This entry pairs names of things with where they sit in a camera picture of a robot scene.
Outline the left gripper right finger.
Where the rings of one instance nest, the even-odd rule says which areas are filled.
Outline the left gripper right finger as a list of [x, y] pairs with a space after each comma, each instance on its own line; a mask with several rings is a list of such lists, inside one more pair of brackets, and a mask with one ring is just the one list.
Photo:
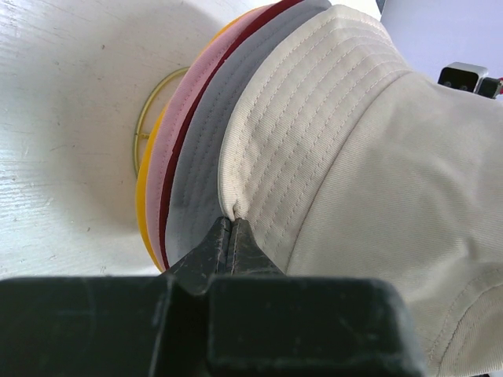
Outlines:
[[238, 218], [229, 239], [230, 275], [283, 275], [255, 241], [249, 221]]

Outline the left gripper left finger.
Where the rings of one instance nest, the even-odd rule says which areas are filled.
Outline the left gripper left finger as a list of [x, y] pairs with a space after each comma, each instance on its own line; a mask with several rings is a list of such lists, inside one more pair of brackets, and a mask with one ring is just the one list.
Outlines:
[[219, 217], [203, 240], [167, 271], [191, 295], [202, 295], [215, 274], [226, 271], [231, 222]]

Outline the grey bucket hat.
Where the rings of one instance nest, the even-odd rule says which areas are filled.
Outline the grey bucket hat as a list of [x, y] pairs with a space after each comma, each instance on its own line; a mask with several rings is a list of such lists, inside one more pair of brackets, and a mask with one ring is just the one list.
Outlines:
[[328, 1], [295, 2], [236, 41], [209, 81], [193, 113], [178, 157], [165, 229], [169, 265], [205, 237], [222, 212], [218, 201], [218, 158], [229, 118], [244, 88], [267, 56], [294, 30], [330, 7]]

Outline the pink bucket hat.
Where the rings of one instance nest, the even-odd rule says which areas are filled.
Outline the pink bucket hat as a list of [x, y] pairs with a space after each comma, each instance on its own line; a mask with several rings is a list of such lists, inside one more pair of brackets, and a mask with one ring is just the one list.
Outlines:
[[161, 220], [161, 210], [169, 203], [171, 190], [168, 188], [167, 171], [174, 147], [183, 144], [182, 125], [188, 114], [194, 111], [207, 87], [208, 80], [216, 73], [224, 59], [236, 49], [236, 41], [242, 42], [258, 28], [295, 2], [281, 1], [272, 5], [255, 8], [238, 17], [224, 27], [201, 51], [171, 97], [163, 121], [154, 141], [149, 166], [149, 187], [146, 198], [146, 219], [152, 248], [162, 258], [163, 271], [168, 267], [166, 251], [162, 248], [161, 235], [165, 221]]

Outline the yellow bucket hat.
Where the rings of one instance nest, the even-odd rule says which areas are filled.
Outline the yellow bucket hat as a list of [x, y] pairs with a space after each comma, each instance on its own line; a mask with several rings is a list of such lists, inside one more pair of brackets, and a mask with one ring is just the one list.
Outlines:
[[[149, 257], [152, 259], [154, 266], [163, 272], [162, 258], [156, 255], [156, 252], [152, 248], [152, 241], [150, 240], [150, 235], [148, 231], [148, 220], [146, 219], [146, 198], [147, 198], [147, 188], [149, 187], [149, 166], [150, 160], [152, 158], [152, 150], [156, 135], [163, 121], [163, 117], [169, 108], [171, 100], [165, 102], [165, 106], [159, 113], [156, 119], [152, 131], [149, 134], [142, 133], [142, 127], [145, 121], [146, 113], [149, 111], [149, 107], [152, 102], [159, 96], [159, 92], [170, 82], [175, 80], [179, 76], [184, 76], [189, 70], [189, 67], [180, 68], [177, 71], [173, 71], [168, 76], [166, 76], [157, 87], [151, 92], [149, 98], [145, 102], [141, 114], [137, 121], [137, 126], [134, 135], [134, 147], [133, 147], [133, 157], [134, 157], [134, 168], [137, 172], [137, 182], [135, 189], [135, 208], [136, 208], [136, 219], [138, 223], [138, 228], [140, 230], [141, 238], [145, 245], [146, 250], [149, 253]], [[146, 147], [139, 159], [138, 143], [141, 138], [147, 139]]]

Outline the beige bucket hat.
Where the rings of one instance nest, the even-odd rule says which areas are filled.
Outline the beige bucket hat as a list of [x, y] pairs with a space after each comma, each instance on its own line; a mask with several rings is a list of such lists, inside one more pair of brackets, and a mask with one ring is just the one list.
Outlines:
[[502, 368], [502, 105], [414, 71], [335, 5], [260, 64], [218, 165], [221, 208], [285, 273], [374, 277], [430, 376]]

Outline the dark red bucket hat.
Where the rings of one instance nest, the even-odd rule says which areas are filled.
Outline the dark red bucket hat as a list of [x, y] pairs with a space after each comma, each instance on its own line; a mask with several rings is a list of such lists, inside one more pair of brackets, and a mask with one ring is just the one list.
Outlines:
[[247, 81], [289, 33], [329, 6], [280, 1], [245, 13], [186, 72], [154, 139], [145, 189], [147, 232], [162, 270], [195, 247], [220, 214], [218, 150]]

